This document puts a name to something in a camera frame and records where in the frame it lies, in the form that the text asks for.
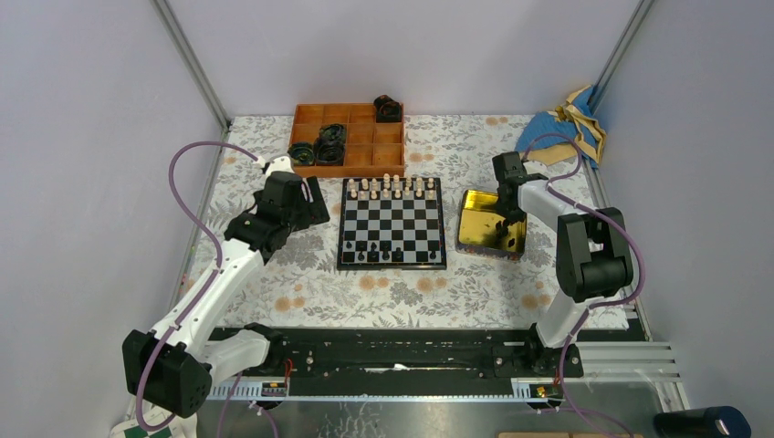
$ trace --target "table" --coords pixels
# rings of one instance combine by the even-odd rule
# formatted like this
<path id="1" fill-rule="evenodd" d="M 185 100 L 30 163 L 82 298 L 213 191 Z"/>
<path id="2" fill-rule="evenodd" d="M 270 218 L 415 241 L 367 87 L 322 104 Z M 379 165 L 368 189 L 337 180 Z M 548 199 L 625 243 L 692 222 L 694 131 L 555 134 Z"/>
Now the table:
<path id="1" fill-rule="evenodd" d="M 455 237 L 463 192 L 495 191 L 491 159 L 513 150 L 530 118 L 406 116 L 406 175 L 437 177 L 443 183 L 447 270 L 336 271 L 341 182 L 321 179 L 330 222 L 293 234 L 236 295 L 220 325 L 258 321 L 270 327 L 527 328 L 559 291 L 553 231 L 529 218 L 526 253 L 518 262 L 457 253 Z M 289 116 L 237 117 L 227 141 L 271 158 L 287 150 L 291 123 Z M 574 165 L 574 160 L 559 162 L 546 174 L 562 174 Z M 556 186 L 593 205 L 582 168 Z M 261 187 L 262 176 L 248 159 L 231 150 L 223 154 L 206 214 L 207 225 L 219 238 Z M 181 294 L 213 257 L 212 243 L 201 235 Z M 585 327 L 626 329 L 628 323 L 623 309 L 603 308 L 591 312 Z"/>

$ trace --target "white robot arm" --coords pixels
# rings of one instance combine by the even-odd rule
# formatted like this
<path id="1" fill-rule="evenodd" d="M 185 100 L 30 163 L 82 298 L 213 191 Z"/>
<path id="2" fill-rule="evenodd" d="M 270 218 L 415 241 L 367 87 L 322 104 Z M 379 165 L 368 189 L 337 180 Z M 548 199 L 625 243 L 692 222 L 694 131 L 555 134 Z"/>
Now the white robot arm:
<path id="1" fill-rule="evenodd" d="M 330 219 L 317 179 L 308 178 L 307 186 L 293 173 L 289 157 L 268 164 L 258 159 L 256 164 L 267 176 L 265 187 L 254 193 L 254 207 L 226 228 L 220 267 L 217 260 L 211 262 L 205 270 L 210 274 L 202 275 L 192 292 L 148 333 L 133 330 L 123 343 L 129 392 L 137 394 L 146 363 L 152 351 L 159 349 L 143 398 L 183 418 L 199 409 L 212 386 L 239 371 L 266 362 L 272 368 L 280 365 L 279 335 L 271 328 L 251 324 L 229 339 L 207 340 L 234 295 L 285 244 L 291 232 Z"/>
<path id="2" fill-rule="evenodd" d="M 579 210 L 549 192 L 547 178 L 528 174 L 518 152 L 492 159 L 497 188 L 497 212 L 510 223 L 532 214 L 557 233 L 556 273 L 561 292 L 548 312 L 530 328 L 532 367 L 551 371 L 558 352 L 589 306 L 615 296 L 632 283 L 629 244 L 598 217 Z M 615 208 L 597 211 L 623 228 Z M 601 245 L 592 251 L 590 242 Z"/>

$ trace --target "wooden tray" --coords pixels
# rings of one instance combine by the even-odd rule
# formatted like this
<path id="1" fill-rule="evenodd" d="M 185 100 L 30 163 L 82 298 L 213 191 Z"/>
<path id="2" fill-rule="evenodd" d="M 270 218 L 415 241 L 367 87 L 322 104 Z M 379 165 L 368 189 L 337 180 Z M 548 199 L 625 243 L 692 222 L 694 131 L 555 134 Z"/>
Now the wooden tray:
<path id="1" fill-rule="evenodd" d="M 376 123 L 375 116 L 376 109 L 371 103 L 297 105 L 288 147 L 297 141 L 314 143 L 319 129 L 332 123 L 347 128 L 347 140 L 344 165 L 294 166 L 293 169 L 304 178 L 381 178 L 385 173 L 403 176 L 403 120 L 400 123 Z"/>

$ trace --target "white wall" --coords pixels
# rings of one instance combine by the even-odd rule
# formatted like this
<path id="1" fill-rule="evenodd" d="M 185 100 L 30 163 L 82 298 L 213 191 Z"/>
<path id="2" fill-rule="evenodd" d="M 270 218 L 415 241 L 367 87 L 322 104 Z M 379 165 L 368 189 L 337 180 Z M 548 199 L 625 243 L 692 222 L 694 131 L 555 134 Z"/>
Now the white wall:
<path id="1" fill-rule="evenodd" d="M 166 310 L 192 231 L 169 159 L 218 129 L 147 1 L 4 1 L 0 71 L 0 436 L 107 436 L 123 338 Z M 191 155 L 195 205 L 214 155 Z"/>
<path id="2" fill-rule="evenodd" d="M 645 253 L 654 335 L 695 406 L 769 412 L 774 3 L 657 2 L 602 102 L 602 175 Z"/>
<path id="3" fill-rule="evenodd" d="M 636 0 L 171 1 L 231 116 L 372 101 L 519 114 L 594 83 Z"/>

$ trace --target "black cylinder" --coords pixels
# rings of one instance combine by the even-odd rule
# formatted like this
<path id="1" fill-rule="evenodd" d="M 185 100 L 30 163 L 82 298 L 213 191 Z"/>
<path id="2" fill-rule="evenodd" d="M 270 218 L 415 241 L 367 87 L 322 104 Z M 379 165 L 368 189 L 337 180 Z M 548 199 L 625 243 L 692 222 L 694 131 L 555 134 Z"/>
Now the black cylinder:
<path id="1" fill-rule="evenodd" d="M 715 406 L 659 413 L 654 428 L 663 438 L 749 438 L 749 423 L 737 408 Z"/>

